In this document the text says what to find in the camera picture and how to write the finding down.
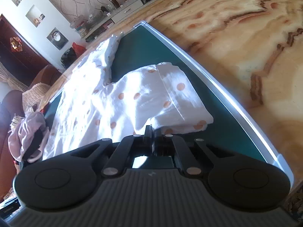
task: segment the dark brown door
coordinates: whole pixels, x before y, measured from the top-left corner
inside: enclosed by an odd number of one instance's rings
[[[12,48],[13,38],[20,40],[21,47],[18,49]],[[13,39],[13,46],[16,47],[17,44]],[[28,86],[39,71],[50,65],[3,15],[0,16],[0,61],[14,77]]]

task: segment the green board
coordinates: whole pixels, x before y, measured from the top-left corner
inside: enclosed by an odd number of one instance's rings
[[[205,131],[181,135],[185,141],[203,138],[213,145],[226,148],[265,161],[245,131],[208,87],[182,62],[168,47],[160,42],[143,26],[139,26],[124,36],[119,44],[112,65],[112,81],[117,82],[129,71],[142,66],[171,62],[188,77],[206,109],[214,118]],[[45,113],[46,122],[52,126],[61,95],[49,105]]]

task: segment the sofa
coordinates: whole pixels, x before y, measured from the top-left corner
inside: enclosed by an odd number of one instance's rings
[[[29,89],[40,82],[51,86],[60,76],[61,73],[55,67],[48,65],[38,73]],[[8,147],[8,131],[14,115],[24,117],[22,92],[19,90],[10,91],[0,104],[0,202],[12,187],[16,175],[15,164]]]

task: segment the pink clothing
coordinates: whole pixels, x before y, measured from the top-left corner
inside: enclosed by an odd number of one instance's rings
[[[21,162],[25,151],[31,145],[34,139],[35,132],[41,129],[43,133],[43,139],[39,148],[29,157],[27,160],[29,163],[33,163],[43,154],[44,147],[46,145],[49,129],[46,127],[44,116],[41,112],[34,112],[23,119],[9,136],[9,150],[15,160]]]

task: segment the marble table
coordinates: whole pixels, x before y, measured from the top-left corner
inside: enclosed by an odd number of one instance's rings
[[[157,0],[107,30],[84,55],[141,20],[234,95],[289,163],[297,186],[303,180],[303,0]],[[41,107],[80,60],[51,87]]]

